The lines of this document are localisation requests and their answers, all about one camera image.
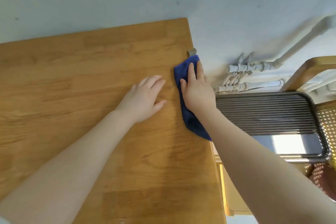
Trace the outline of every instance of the metal tray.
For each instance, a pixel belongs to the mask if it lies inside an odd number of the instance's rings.
[[[232,123],[288,162],[324,162],[330,157],[312,99],[301,92],[216,96]]]

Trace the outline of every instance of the wooden tabletop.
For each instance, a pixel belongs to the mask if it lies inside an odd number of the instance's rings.
[[[0,44],[0,198],[162,74],[167,104],[119,143],[74,223],[224,223],[210,142],[174,82],[191,48],[186,18]]]

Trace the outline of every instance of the blue microfiber towel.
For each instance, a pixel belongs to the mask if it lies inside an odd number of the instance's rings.
[[[211,141],[210,136],[205,131],[200,121],[196,118],[196,116],[191,111],[188,110],[188,108],[184,104],[182,91],[181,91],[180,79],[184,79],[186,82],[188,82],[188,66],[192,62],[194,64],[195,74],[196,74],[197,72],[196,63],[199,60],[200,58],[197,55],[193,55],[187,58],[181,64],[174,67],[174,78],[175,78],[178,90],[180,92],[181,111],[182,111],[182,117],[183,117],[185,126],[187,127],[187,129],[189,129],[191,132],[194,132],[196,135]]]

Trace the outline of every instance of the hand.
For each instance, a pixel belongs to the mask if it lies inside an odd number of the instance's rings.
[[[144,121],[156,112],[160,111],[167,102],[162,100],[155,103],[156,97],[166,83],[161,75],[154,75],[143,79],[132,86],[124,96],[116,111],[121,111],[129,116],[133,123]]]
[[[181,79],[181,90],[185,106],[195,115],[200,111],[208,111],[209,108],[216,108],[216,97],[211,85],[204,76],[203,66],[197,62],[197,77],[194,64],[188,67],[188,83]]]

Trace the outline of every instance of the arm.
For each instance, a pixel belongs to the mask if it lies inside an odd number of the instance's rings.
[[[335,204],[302,173],[226,119],[197,63],[188,84],[181,81],[185,105],[202,123],[232,182],[259,224],[334,223]]]
[[[154,104],[161,78],[134,85],[114,111],[5,197],[0,216],[13,224],[72,223],[122,137],[166,103]]]

